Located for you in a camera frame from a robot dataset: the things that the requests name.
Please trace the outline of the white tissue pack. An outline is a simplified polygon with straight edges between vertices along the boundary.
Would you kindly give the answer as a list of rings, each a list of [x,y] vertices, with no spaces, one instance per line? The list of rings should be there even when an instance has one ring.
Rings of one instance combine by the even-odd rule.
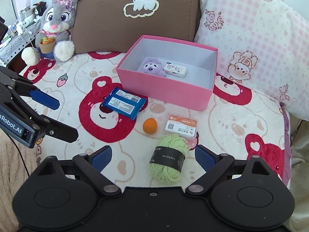
[[[167,62],[163,70],[166,74],[173,75],[179,78],[184,78],[188,71],[186,66],[182,66],[172,62]]]

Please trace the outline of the pink cardboard box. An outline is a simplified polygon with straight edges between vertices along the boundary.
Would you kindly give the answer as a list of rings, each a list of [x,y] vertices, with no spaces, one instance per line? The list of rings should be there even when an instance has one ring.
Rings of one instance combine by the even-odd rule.
[[[218,50],[200,43],[167,37],[141,36],[119,62],[116,71],[129,92],[203,111],[213,93]],[[157,58],[163,68],[167,62],[186,66],[184,78],[138,72],[147,57]]]

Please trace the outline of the small black white plush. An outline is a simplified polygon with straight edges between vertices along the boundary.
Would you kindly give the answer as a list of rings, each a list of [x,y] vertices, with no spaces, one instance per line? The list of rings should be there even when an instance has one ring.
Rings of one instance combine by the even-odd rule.
[[[32,12],[34,13],[34,22],[38,22],[41,20],[45,10],[46,10],[46,2],[39,2],[33,5]]]

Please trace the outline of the purple plush toy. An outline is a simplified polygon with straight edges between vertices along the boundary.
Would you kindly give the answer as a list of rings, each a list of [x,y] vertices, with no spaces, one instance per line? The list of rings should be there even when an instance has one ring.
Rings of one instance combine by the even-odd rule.
[[[137,71],[145,74],[156,75],[159,77],[166,77],[166,73],[163,70],[161,61],[153,57],[147,57],[144,59]]]

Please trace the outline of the patterned bedside table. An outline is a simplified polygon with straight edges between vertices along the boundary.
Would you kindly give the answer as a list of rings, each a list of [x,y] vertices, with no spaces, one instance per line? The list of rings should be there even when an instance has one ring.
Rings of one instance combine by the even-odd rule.
[[[21,35],[14,36],[5,46],[1,47],[1,66],[8,66],[17,54],[33,42],[40,28],[41,23],[39,21],[27,28],[22,27],[23,33]]]

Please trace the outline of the bear print blanket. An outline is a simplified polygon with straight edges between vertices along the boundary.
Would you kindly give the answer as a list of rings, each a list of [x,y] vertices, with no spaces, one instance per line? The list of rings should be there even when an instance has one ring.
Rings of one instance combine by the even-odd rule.
[[[169,114],[197,120],[197,137],[188,145],[201,144],[216,154],[236,159],[262,157],[284,184],[291,181],[290,118],[274,100],[217,75],[214,92],[206,110],[196,112],[163,101],[149,99],[135,120],[101,106],[103,98],[120,85],[117,52],[75,55],[67,62],[43,59],[24,69],[23,76],[45,93],[59,100],[53,111],[28,99],[28,104],[44,114],[78,130],[76,142],[66,143],[45,136],[35,145],[37,162],[54,155],[60,160],[77,154],[92,154],[112,147],[112,160],[103,170],[120,188],[161,187],[149,172],[149,160],[166,133]],[[148,135],[143,122],[157,121],[157,131]]]

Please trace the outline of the green yarn ball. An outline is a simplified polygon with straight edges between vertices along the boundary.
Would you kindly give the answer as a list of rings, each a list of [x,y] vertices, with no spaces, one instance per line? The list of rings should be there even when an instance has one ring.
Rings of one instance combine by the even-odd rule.
[[[179,182],[189,149],[186,139],[178,134],[164,135],[158,141],[149,161],[151,176],[166,184]]]

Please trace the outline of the blue snack package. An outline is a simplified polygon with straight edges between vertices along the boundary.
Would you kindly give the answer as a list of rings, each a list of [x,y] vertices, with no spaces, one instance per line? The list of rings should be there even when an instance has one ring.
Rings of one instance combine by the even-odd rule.
[[[146,104],[147,99],[128,93],[115,87],[104,99],[102,106],[122,114],[131,120],[135,120],[140,110]]]

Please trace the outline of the orange egg-shaped sponge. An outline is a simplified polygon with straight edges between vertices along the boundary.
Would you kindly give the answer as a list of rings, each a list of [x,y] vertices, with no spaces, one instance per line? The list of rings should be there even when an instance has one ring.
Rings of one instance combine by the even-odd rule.
[[[154,118],[148,118],[143,122],[143,131],[148,135],[156,133],[157,128],[157,121]]]

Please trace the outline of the clear box with orange label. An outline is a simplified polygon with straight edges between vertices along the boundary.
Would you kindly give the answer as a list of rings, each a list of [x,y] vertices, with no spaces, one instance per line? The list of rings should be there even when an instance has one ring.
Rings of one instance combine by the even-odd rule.
[[[165,132],[177,134],[183,138],[194,139],[197,134],[197,120],[169,114],[165,125]]]

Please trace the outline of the pink checked pillow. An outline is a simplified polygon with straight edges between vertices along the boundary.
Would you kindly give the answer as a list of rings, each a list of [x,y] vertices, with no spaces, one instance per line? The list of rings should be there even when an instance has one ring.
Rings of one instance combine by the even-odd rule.
[[[194,40],[218,50],[218,73],[308,120],[308,22],[282,0],[200,3]]]

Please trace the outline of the grey bunny plush toy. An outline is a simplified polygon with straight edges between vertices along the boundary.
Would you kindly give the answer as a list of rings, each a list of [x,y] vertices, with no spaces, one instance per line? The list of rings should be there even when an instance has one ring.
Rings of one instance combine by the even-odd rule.
[[[78,1],[52,0],[42,15],[41,30],[35,39],[36,46],[27,47],[21,53],[26,65],[34,66],[42,57],[60,62],[73,57],[75,44],[71,40],[70,31],[76,20]]]

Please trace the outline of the brown pillow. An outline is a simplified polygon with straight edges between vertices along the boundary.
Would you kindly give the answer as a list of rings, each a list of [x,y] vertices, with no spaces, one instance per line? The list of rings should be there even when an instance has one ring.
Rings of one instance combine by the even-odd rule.
[[[127,52],[142,36],[193,41],[199,0],[80,0],[75,53]]]

